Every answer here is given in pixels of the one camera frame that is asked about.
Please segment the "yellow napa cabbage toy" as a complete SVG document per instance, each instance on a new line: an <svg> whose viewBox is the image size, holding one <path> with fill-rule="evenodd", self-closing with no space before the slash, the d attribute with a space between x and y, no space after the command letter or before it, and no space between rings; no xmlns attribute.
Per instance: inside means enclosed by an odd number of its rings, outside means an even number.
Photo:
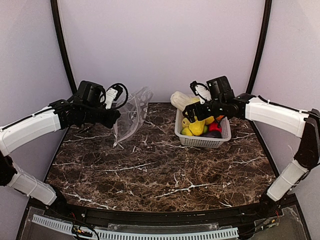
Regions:
<svg viewBox="0 0 320 240"><path fill-rule="evenodd" d="M198 96L189 96L180 91L174 92L170 97L171 104L180 111L183 111L186 106L197 103L199 101L200 99Z"/></svg>

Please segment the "clear zip top bag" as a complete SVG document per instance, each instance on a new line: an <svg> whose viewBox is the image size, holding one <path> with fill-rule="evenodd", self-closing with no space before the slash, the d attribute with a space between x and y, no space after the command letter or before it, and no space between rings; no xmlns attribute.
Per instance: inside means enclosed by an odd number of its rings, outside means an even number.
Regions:
<svg viewBox="0 0 320 240"><path fill-rule="evenodd" d="M124 106L119 109L120 117L113 125L113 147L129 141L146 120L148 104L153 97L152 90L145 86L131 93Z"/></svg>

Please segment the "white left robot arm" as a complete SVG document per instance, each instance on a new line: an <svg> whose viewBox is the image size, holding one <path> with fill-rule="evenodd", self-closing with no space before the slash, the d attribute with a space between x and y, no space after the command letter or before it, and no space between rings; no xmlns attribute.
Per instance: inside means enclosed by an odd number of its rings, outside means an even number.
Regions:
<svg viewBox="0 0 320 240"><path fill-rule="evenodd" d="M49 133L99 123L111 129L121 116L113 103L128 89L115 83L108 89L83 80L67 100L50 103L43 109L0 128L0 184L32 197L46 206L64 202L64 196L53 186L25 172L13 162L10 154L21 146Z"/></svg>

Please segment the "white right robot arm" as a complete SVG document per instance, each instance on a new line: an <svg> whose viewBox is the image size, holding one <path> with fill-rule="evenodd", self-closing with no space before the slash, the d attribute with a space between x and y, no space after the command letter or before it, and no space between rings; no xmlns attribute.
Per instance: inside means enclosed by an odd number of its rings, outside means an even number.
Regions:
<svg viewBox="0 0 320 240"><path fill-rule="evenodd" d="M267 188L263 201L278 202L285 194L320 164L320 112L297 109L275 103L249 93L235 95L226 76L206 83L190 83L193 94L200 98L187 105L182 113L190 121L208 117L226 117L248 120L299 139L299 145L290 162Z"/></svg>

